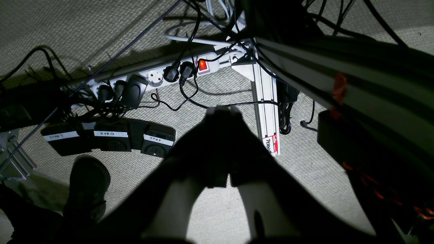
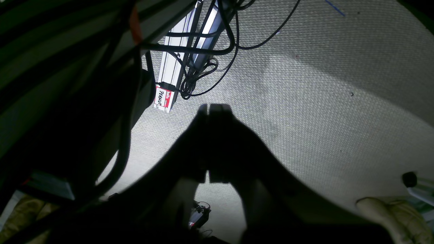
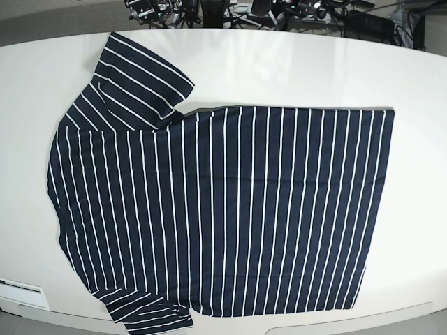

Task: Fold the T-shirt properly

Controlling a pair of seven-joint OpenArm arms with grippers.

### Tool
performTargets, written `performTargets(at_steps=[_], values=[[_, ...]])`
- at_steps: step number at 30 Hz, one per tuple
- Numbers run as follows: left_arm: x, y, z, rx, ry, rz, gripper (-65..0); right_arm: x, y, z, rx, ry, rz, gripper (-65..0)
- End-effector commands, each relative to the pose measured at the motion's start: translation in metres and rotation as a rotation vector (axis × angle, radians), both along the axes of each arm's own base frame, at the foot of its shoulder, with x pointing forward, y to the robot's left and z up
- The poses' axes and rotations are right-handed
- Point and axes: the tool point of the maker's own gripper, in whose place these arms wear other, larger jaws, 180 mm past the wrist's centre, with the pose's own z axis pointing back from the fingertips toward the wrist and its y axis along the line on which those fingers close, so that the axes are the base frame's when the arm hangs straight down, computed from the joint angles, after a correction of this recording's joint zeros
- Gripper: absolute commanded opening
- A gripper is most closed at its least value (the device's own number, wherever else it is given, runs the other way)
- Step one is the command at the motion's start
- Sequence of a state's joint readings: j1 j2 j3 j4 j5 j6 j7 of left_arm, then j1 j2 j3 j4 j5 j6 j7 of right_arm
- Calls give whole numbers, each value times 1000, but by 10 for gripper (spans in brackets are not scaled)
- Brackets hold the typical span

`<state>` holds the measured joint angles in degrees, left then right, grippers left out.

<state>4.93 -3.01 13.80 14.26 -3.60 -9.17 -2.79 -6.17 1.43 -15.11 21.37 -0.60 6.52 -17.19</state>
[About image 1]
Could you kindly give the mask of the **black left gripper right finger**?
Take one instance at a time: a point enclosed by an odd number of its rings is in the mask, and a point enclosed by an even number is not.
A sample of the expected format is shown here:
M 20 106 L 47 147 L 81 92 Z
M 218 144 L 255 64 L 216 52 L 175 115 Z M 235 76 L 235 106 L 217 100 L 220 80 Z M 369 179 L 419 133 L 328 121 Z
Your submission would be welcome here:
M 253 244 L 375 244 L 377 238 L 346 224 L 302 187 L 268 153 L 236 108 L 230 110 L 241 154 L 231 169 Z

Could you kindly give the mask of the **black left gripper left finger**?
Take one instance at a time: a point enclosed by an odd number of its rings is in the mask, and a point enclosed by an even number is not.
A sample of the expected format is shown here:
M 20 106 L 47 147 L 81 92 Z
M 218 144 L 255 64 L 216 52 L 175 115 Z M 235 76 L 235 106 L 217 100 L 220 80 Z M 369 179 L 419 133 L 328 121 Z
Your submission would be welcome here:
M 192 208 L 216 177 L 212 165 L 223 151 L 216 145 L 218 126 L 229 108 L 209 108 L 203 120 L 183 135 L 161 164 L 99 223 L 100 244 L 186 243 Z

